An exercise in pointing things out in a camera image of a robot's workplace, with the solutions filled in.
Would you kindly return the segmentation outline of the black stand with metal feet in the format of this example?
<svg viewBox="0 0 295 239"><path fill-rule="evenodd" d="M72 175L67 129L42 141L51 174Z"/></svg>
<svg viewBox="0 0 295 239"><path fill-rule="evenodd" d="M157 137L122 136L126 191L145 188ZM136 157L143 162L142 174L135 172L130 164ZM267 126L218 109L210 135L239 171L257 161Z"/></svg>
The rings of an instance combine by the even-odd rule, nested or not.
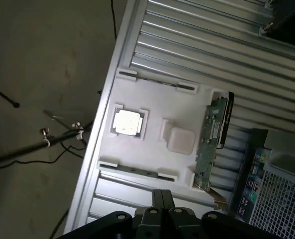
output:
<svg viewBox="0 0 295 239"><path fill-rule="evenodd" d="M268 0L271 21L260 27L259 35L295 46L295 0Z"/></svg>

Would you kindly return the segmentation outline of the silver CPU chip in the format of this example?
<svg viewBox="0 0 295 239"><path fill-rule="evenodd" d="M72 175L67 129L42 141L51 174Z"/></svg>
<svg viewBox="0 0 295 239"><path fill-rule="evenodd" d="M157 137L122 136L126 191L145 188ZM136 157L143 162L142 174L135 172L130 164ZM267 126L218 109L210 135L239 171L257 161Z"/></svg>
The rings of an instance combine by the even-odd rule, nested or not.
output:
<svg viewBox="0 0 295 239"><path fill-rule="evenodd" d="M117 109L112 129L116 134L137 137L141 133L142 123L143 115L141 113Z"/></svg>

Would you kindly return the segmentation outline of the black stand leg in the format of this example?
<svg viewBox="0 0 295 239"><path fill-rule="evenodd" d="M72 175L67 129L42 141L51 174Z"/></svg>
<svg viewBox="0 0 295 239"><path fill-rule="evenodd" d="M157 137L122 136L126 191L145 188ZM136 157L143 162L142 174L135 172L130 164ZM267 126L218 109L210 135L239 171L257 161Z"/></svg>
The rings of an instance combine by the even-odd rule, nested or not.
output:
<svg viewBox="0 0 295 239"><path fill-rule="evenodd" d="M5 99L6 101L8 101L9 103L11 103L14 108L19 108L20 107L19 102L16 102L16 101L12 100L10 97L8 97L6 94L4 94L2 91L0 91L0 96L3 99Z"/></svg>

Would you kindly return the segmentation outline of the white parts rack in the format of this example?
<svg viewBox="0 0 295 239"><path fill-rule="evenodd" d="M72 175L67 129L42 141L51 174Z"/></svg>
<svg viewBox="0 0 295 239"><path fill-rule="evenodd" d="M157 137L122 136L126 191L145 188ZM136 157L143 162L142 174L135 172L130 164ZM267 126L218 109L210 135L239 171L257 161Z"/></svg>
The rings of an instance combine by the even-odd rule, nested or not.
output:
<svg viewBox="0 0 295 239"><path fill-rule="evenodd" d="M206 107L214 99L227 96L228 92L185 81L165 82L145 78L134 71L119 69L110 94L107 121L96 167L99 162L103 162L175 175L177 181L164 182L208 194L208 191L202 190L194 183L200 132ZM117 109L143 115L139 136L114 132L112 124ZM174 127L195 133L194 149L190 155L167 149L170 131Z"/></svg>

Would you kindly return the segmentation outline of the brown cardboard piece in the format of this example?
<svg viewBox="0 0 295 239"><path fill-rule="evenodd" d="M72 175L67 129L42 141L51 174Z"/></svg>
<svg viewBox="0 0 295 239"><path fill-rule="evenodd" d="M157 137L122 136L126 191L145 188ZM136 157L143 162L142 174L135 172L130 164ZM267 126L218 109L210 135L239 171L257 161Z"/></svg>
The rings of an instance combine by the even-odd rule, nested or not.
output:
<svg viewBox="0 0 295 239"><path fill-rule="evenodd" d="M208 194L214 199L215 204L217 205L217 208L220 210L227 210L228 208L228 202L220 195L218 192L213 190L212 188L209 189Z"/></svg>

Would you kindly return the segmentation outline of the white square cover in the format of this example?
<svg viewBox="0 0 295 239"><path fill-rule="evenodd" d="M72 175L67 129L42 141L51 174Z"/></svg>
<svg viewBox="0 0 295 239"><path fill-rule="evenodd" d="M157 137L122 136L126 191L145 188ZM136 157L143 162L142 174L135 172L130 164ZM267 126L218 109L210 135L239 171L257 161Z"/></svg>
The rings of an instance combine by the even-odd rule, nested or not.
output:
<svg viewBox="0 0 295 239"><path fill-rule="evenodd" d="M171 152L190 155L195 144L195 133L193 131L174 127L170 131L167 149Z"/></svg>

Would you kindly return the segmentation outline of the grey metal PC case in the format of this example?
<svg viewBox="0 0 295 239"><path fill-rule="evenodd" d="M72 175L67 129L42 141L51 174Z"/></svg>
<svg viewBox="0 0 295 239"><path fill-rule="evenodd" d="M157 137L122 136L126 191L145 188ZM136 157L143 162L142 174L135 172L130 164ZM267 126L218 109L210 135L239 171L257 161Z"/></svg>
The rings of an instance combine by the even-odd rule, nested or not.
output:
<svg viewBox="0 0 295 239"><path fill-rule="evenodd" d="M251 130L228 214L295 239L295 133Z"/></svg>

